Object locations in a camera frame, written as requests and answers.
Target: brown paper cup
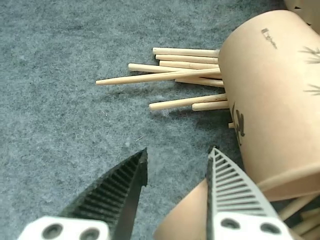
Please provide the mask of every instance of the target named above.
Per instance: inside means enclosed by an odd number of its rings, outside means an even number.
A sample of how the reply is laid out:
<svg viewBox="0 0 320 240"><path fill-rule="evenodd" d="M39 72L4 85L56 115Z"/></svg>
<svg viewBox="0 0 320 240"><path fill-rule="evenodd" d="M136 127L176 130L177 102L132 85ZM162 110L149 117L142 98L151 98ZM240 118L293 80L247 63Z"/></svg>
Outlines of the brown paper cup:
<svg viewBox="0 0 320 240"><path fill-rule="evenodd" d="M207 181L203 180L165 217L155 240L206 240Z"/></svg>
<svg viewBox="0 0 320 240"><path fill-rule="evenodd" d="M320 36L270 11L238 27L219 54L246 173L271 201L320 192Z"/></svg>

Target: wooden stick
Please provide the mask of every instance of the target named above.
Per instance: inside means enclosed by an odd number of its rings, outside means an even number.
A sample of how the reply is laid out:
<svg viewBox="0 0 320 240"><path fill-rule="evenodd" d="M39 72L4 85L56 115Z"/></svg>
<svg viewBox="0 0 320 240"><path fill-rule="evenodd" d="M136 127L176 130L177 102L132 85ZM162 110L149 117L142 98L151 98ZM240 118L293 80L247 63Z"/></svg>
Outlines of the wooden stick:
<svg viewBox="0 0 320 240"><path fill-rule="evenodd" d="M146 72L146 73L169 73L169 72L177 72L177 71L192 71L192 69L187 69L187 68L148 65L148 64L136 64L136 63L129 63L128 68L130 71L139 71L139 72ZM207 75L207 77L221 78L221 73Z"/></svg>
<svg viewBox="0 0 320 240"><path fill-rule="evenodd" d="M192 77L192 78L178 78L175 81L177 83L197 84L197 85L224 88L224 82L221 80L215 80L215 79Z"/></svg>
<svg viewBox="0 0 320 240"><path fill-rule="evenodd" d="M307 196L299 197L298 199L291 202L288 206L282 209L279 212L279 217L282 221L288 219L294 213L296 213L299 209L303 208L305 205L310 203L313 199L315 199L319 193L310 194Z"/></svg>
<svg viewBox="0 0 320 240"><path fill-rule="evenodd" d="M320 214L300 222L299 224L294 226L292 230L299 235L303 235L317 225L320 225Z"/></svg>
<svg viewBox="0 0 320 240"><path fill-rule="evenodd" d="M219 50L167 48L167 47L154 47L152 48L152 52L154 55L171 54L171 55L186 55L186 56L214 57L214 58L217 58L219 55Z"/></svg>
<svg viewBox="0 0 320 240"><path fill-rule="evenodd" d="M164 81L176 78L188 78L188 77L199 77L217 74L220 69L200 69L190 71L175 71L175 72L162 72L162 73L151 73L139 76L122 76L109 79L102 79L95 81L96 85L114 85L114 84L135 84L153 81Z"/></svg>
<svg viewBox="0 0 320 240"><path fill-rule="evenodd" d="M317 215L317 214L320 214L320 207L300 213L303 220L306 220L306 219L313 217L314 215Z"/></svg>
<svg viewBox="0 0 320 240"><path fill-rule="evenodd" d="M183 69L216 69L219 68L219 64L210 63L198 63L188 61L159 61L160 66L174 67Z"/></svg>
<svg viewBox="0 0 320 240"><path fill-rule="evenodd" d="M218 110L228 109L228 101L216 101L216 102L202 102L192 104L193 111L207 111L207 110Z"/></svg>
<svg viewBox="0 0 320 240"><path fill-rule="evenodd" d="M163 101L149 104L149 108L151 110L162 110L162 109L171 109L177 107L185 107L191 106L195 103L206 103L206 102L217 102L217 101L225 101L227 100L227 95L217 94L217 95L209 95L209 96L198 96L191 98L184 98L172 101Z"/></svg>
<svg viewBox="0 0 320 240"><path fill-rule="evenodd" d="M319 240L320 239L320 225L306 234L302 235L305 240Z"/></svg>
<svg viewBox="0 0 320 240"><path fill-rule="evenodd" d="M155 55L155 59L166 61L191 62L200 64L217 64L218 58L207 56L185 56L185 55Z"/></svg>
<svg viewBox="0 0 320 240"><path fill-rule="evenodd" d="M304 238L296 234L292 229L289 229L289 233L291 234L294 240L305 240Z"/></svg>

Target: tipped-over paper cup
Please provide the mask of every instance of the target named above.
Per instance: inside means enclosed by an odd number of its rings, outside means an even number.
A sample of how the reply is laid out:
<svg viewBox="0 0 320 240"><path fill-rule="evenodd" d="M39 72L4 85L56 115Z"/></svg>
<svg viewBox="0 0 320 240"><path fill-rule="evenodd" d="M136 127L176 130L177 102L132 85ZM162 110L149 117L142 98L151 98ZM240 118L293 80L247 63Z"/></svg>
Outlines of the tipped-over paper cup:
<svg viewBox="0 0 320 240"><path fill-rule="evenodd" d="M320 36L270 11L238 27L218 59L246 173L270 201L320 192Z"/></svg>

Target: chopstick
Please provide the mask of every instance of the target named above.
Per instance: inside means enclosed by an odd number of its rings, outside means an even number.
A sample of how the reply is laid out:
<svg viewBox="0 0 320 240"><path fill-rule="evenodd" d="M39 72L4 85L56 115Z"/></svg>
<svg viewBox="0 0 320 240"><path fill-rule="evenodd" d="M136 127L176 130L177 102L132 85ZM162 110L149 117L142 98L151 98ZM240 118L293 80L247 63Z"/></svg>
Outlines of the chopstick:
<svg viewBox="0 0 320 240"><path fill-rule="evenodd" d="M220 69L200 69L200 70L189 70L189 71L175 71L175 72L162 72L162 73L151 73L138 76L122 76L109 79L97 80L96 85L114 85L114 84L135 84L143 82L153 82L153 81L164 81L177 78L187 78L187 77L199 77L208 76L212 74L219 74Z"/></svg>
<svg viewBox="0 0 320 240"><path fill-rule="evenodd" d="M191 106L192 104L195 104L195 103L218 102L218 101L225 101L225 100L227 100L227 95L223 93L223 94L216 94L216 95L209 95L209 96L198 96L198 97L184 98L184 99L178 99L178 100L172 100L172 101L151 103L149 104L149 108L151 110L163 110L163 109Z"/></svg>
<svg viewBox="0 0 320 240"><path fill-rule="evenodd" d="M219 50L172 48L172 47L154 47L152 48L152 52L154 55L170 54L170 55L186 55L186 56L214 57L214 58L217 58L219 55Z"/></svg>
<svg viewBox="0 0 320 240"><path fill-rule="evenodd" d="M228 101L202 102L192 104L193 111L208 111L218 109L228 109Z"/></svg>
<svg viewBox="0 0 320 240"><path fill-rule="evenodd" d="M185 55L157 54L157 55L155 55L155 59L166 60L166 61L201 63L201 64L217 64L218 63L218 58L207 57L207 56L185 56Z"/></svg>
<svg viewBox="0 0 320 240"><path fill-rule="evenodd" d="M177 71L192 71L193 69L179 68L179 67L169 67L169 66L158 66L158 65L148 65L148 64L137 64L129 63L128 68L130 71L139 71L146 73L169 73ZM221 72L212 75L206 75L208 78L221 78Z"/></svg>
<svg viewBox="0 0 320 240"><path fill-rule="evenodd" d="M159 61L160 66L164 67L174 67L183 69L216 69L219 68L218 64L211 63L198 63L198 62L188 62L188 61Z"/></svg>

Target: stick tip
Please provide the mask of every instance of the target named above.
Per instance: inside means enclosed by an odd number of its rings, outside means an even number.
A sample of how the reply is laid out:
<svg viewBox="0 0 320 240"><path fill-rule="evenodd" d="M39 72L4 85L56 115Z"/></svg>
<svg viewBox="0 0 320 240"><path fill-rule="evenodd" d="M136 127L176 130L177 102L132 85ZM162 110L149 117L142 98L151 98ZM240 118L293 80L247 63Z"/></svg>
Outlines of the stick tip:
<svg viewBox="0 0 320 240"><path fill-rule="evenodd" d="M97 80L95 81L95 85L103 85L103 80Z"/></svg>

